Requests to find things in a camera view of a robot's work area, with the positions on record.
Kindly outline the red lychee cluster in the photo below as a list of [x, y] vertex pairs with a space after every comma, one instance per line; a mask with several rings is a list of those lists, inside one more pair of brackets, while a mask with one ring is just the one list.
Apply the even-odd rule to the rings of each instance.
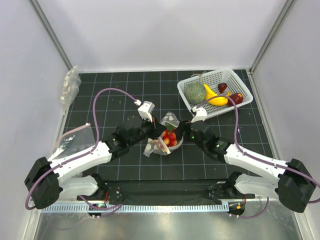
[[169, 131], [168, 129], [164, 131], [162, 141], [167, 147], [175, 147], [178, 144], [175, 132]]

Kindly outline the clear dotted zip bag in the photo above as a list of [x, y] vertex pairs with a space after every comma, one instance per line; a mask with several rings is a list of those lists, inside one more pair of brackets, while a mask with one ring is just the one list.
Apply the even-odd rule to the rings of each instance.
[[165, 126], [165, 131], [157, 139], [149, 138], [144, 148], [143, 154], [150, 157], [151, 154], [158, 154], [162, 156], [170, 155], [177, 150], [183, 143], [184, 138], [178, 140], [176, 129], [180, 121], [173, 112], [168, 111], [160, 121], [160, 124]]

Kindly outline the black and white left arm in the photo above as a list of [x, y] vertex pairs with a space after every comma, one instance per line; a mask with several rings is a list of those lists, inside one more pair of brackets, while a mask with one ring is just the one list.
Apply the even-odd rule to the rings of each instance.
[[127, 121], [114, 133], [77, 153], [52, 160], [46, 157], [37, 159], [24, 180], [28, 190], [25, 208], [44, 209], [60, 198], [71, 196], [86, 195], [101, 200], [106, 195], [106, 188], [100, 177], [76, 175], [124, 156], [130, 147], [144, 139], [157, 139], [165, 129], [156, 120]]

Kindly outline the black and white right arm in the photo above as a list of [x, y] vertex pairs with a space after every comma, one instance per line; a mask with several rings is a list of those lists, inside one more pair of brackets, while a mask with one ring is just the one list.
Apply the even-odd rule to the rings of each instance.
[[279, 200], [283, 206], [303, 213], [316, 189], [305, 165], [297, 159], [277, 160], [241, 147], [215, 135], [204, 121], [182, 121], [174, 130], [178, 140], [195, 143], [210, 159], [246, 169], [253, 176], [233, 172], [224, 184], [214, 188], [221, 197], [253, 194]]

